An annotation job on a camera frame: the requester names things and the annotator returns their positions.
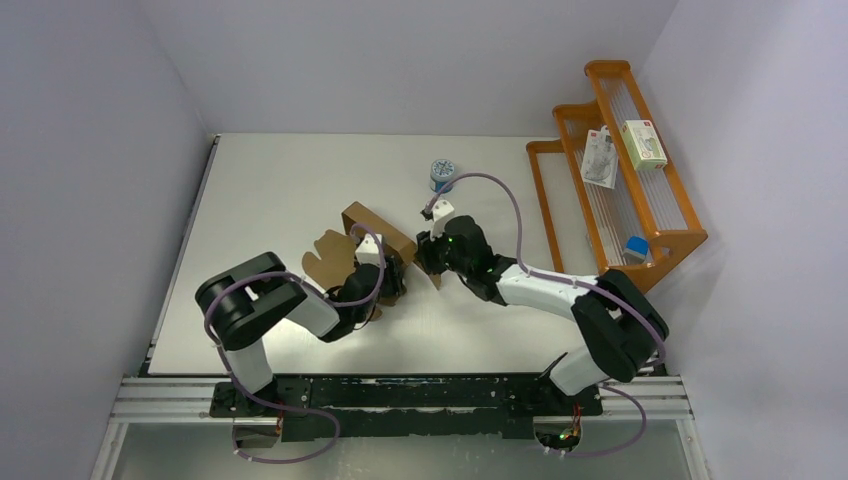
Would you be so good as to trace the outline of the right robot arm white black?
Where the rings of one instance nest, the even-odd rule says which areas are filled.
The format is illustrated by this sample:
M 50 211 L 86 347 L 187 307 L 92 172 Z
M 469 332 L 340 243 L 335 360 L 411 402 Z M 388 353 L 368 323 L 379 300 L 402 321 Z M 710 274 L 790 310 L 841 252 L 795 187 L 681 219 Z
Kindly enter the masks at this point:
M 418 233 L 416 243 L 415 258 L 426 273 L 453 272 L 485 302 L 533 308 L 577 325 L 583 346 L 542 373 L 539 398 L 550 413 L 565 413 L 579 393 L 602 381 L 631 381 L 661 355 L 668 326 L 621 270 L 574 276 L 523 268 L 517 259 L 494 253 L 468 215 L 448 220 L 442 230 Z

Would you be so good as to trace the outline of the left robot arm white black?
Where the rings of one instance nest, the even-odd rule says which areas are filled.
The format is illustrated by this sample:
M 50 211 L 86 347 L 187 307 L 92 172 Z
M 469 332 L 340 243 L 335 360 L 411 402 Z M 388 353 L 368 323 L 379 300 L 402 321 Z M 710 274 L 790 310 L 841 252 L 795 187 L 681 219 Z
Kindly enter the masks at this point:
M 405 292 L 403 273 L 394 256 L 385 258 L 383 270 L 355 262 L 342 284 L 321 293 L 265 252 L 202 283 L 195 301 L 241 384 L 237 403 L 254 416 L 275 406 L 277 381 L 262 338 L 278 323 L 288 320 L 325 343 L 337 341 L 375 318 L 378 301 Z

